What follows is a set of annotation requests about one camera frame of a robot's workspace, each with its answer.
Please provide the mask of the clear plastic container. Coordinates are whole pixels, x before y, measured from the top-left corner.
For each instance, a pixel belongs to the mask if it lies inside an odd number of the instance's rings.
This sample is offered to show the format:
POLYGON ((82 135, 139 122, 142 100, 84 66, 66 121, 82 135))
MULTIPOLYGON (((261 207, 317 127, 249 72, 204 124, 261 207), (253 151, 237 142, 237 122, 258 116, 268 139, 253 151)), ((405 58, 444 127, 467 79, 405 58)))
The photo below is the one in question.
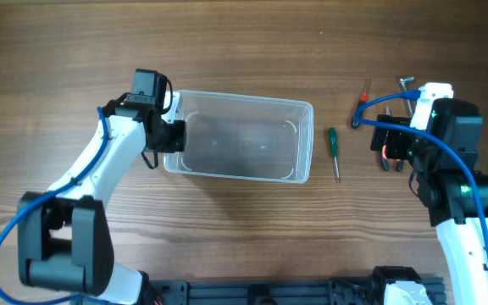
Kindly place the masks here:
POLYGON ((313 156, 311 103, 180 90, 184 152, 164 154, 174 174, 302 184, 313 156))

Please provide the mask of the green handled screwdriver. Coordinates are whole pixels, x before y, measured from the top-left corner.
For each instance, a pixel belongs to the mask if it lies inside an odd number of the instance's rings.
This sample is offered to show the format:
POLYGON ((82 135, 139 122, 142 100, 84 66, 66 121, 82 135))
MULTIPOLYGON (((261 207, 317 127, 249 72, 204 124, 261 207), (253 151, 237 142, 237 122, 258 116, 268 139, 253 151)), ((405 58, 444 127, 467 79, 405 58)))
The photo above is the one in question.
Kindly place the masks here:
POLYGON ((329 142, 330 142, 331 155, 333 157, 335 180, 337 183, 340 183, 341 182, 341 175, 340 175, 340 169, 339 169, 339 164, 338 164, 338 156, 339 156, 338 141, 337 141, 336 130, 333 127, 330 127, 328 129, 328 137, 329 137, 329 142))

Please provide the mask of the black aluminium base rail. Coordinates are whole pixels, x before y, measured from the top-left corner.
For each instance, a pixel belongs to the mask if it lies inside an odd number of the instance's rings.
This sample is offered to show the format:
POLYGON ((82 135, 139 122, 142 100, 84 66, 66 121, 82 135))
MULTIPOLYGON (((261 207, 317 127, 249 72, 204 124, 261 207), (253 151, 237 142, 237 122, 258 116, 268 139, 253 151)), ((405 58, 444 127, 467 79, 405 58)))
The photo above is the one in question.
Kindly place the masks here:
POLYGON ((445 304, 442 278, 387 280, 379 276, 289 281, 153 280, 168 305, 247 305, 262 293, 285 304, 445 304))

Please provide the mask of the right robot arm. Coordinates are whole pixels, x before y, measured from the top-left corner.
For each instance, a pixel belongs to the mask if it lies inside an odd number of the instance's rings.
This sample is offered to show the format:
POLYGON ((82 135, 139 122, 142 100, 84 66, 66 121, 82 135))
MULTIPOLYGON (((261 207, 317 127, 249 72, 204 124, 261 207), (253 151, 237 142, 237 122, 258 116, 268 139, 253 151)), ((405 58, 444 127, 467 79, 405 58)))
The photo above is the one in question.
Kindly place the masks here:
POLYGON ((378 115, 370 148, 405 159, 446 257, 457 304, 488 304, 488 175, 477 170, 483 119, 472 103, 440 98, 424 128, 378 115))

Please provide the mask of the orange black needle-nose pliers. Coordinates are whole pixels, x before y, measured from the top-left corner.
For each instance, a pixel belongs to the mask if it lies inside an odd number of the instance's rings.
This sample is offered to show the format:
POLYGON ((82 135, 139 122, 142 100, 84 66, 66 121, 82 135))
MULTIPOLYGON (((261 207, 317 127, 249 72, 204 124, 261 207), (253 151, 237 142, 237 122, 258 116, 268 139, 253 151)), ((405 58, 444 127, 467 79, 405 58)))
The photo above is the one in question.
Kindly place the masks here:
MULTIPOLYGON (((390 170, 390 165, 388 163, 388 158, 386 157, 386 144, 387 140, 384 141, 384 145, 380 151, 380 166, 384 171, 390 170)), ((403 171, 404 162, 401 159, 396 159, 394 161, 394 167, 396 172, 403 171)))

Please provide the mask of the black red-collar screwdriver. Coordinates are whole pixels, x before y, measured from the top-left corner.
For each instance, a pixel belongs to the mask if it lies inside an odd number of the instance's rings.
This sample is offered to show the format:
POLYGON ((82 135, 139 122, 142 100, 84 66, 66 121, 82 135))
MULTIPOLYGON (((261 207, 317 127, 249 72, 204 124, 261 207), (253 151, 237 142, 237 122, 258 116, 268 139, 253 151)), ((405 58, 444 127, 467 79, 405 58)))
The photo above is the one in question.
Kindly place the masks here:
MULTIPOLYGON (((370 85, 371 85, 371 79, 367 79, 363 84, 363 89, 357 101, 354 113, 356 113, 357 110, 368 101, 370 85)), ((354 116, 352 116, 351 128, 356 130, 359 126, 360 123, 355 120, 354 116)))

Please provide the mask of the silver L-shaped socket wrench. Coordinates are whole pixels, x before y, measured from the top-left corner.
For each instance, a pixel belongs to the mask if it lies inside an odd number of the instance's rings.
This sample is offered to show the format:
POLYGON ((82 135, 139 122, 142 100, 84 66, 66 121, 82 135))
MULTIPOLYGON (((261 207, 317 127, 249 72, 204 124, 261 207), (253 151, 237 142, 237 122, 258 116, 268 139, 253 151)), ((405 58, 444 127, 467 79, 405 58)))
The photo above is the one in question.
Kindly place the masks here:
MULTIPOLYGON (((415 77, 410 75, 410 76, 403 76, 399 79, 399 85, 402 89, 403 92, 406 92, 408 90, 408 85, 413 83, 415 81, 415 77)), ((413 116, 413 105, 412 102, 409 99, 405 100, 408 113, 410 116, 413 116)))

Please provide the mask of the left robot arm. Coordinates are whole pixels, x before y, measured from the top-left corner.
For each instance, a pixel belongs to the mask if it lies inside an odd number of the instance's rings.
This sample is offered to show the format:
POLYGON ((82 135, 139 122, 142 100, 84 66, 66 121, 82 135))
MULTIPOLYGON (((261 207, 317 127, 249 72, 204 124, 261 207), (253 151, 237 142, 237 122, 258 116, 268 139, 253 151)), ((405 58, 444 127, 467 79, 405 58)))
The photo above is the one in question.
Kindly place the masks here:
POLYGON ((137 70, 130 91, 98 110, 97 130, 67 173, 47 191, 22 196, 23 285, 67 291, 77 303, 163 303, 146 273, 115 262, 105 209, 136 158, 183 151, 185 121, 164 119, 172 109, 171 81, 155 70, 137 70))

